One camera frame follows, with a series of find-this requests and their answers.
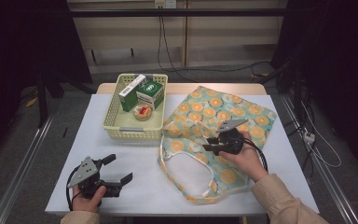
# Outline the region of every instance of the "white table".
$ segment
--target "white table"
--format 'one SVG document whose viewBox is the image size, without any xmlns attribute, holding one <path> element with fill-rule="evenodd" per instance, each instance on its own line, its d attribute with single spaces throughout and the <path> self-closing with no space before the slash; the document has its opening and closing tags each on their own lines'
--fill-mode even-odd
<svg viewBox="0 0 358 224">
<path fill-rule="evenodd" d="M 276 112 L 268 95 L 240 96 Z M 265 210 L 249 190 L 253 183 L 247 190 L 230 194 L 216 204 L 196 205 L 188 202 L 158 166 L 159 142 L 128 143 L 113 140 L 108 136 L 102 124 L 111 97 L 110 94 L 92 95 L 46 212 L 63 216 L 69 211 L 65 200 L 66 181 L 72 170 L 87 156 L 98 160 L 109 154 L 116 154 L 115 161 L 102 167 L 101 179 L 118 181 L 121 177 L 133 173 L 133 180 L 123 187 L 119 198 L 103 199 L 100 207 L 102 215 L 241 217 L 265 214 Z M 167 95 L 166 117 L 184 98 L 185 95 Z M 279 117 L 275 120 L 263 151 L 269 172 L 277 174 L 296 197 L 319 213 Z"/>
</svg>

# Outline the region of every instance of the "yellow basket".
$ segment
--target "yellow basket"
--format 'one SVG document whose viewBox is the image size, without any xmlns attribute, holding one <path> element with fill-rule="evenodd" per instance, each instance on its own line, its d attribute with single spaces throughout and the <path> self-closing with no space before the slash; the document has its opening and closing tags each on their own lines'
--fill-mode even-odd
<svg viewBox="0 0 358 224">
<path fill-rule="evenodd" d="M 158 140 L 161 138 L 165 99 L 167 99 L 166 86 L 168 77 L 161 74 L 142 75 L 164 86 L 164 100 L 157 109 L 153 111 L 150 119 L 145 121 L 136 119 L 132 111 L 125 112 L 123 110 L 118 94 L 129 85 L 138 74 L 121 74 L 118 76 L 116 89 L 103 122 L 103 128 L 107 130 L 109 136 L 113 139 Z"/>
</svg>

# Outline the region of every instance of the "beige sleeve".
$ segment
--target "beige sleeve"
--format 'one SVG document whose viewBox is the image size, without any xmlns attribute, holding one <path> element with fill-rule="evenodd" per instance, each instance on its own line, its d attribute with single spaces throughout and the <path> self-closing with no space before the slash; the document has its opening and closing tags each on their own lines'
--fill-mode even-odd
<svg viewBox="0 0 358 224">
<path fill-rule="evenodd" d="M 295 198 L 276 175 L 266 175 L 252 186 L 252 193 L 274 223 L 327 223 Z"/>
<path fill-rule="evenodd" d="M 100 215 L 97 213 L 73 211 L 61 219 L 61 224 L 98 224 Z"/>
</svg>

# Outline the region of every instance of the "hand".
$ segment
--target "hand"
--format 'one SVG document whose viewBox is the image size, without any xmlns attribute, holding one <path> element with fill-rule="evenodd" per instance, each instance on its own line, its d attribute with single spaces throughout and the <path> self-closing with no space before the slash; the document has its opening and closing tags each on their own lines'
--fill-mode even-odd
<svg viewBox="0 0 358 224">
<path fill-rule="evenodd" d="M 98 203 L 103 198 L 105 192 L 106 192 L 106 187 L 100 186 L 95 192 L 92 199 L 88 199 L 85 198 L 82 193 L 80 193 L 79 186 L 75 185 L 73 187 L 73 195 L 74 195 L 74 198 L 72 200 L 73 210 L 97 213 Z"/>
<path fill-rule="evenodd" d="M 249 133 L 240 133 L 243 134 L 243 137 L 252 140 Z M 242 171 L 244 171 L 251 179 L 253 179 L 254 182 L 257 182 L 269 174 L 261 164 L 257 151 L 247 144 L 243 144 L 242 150 L 238 155 L 220 151 L 219 156 L 228 161 L 234 162 Z"/>
</svg>

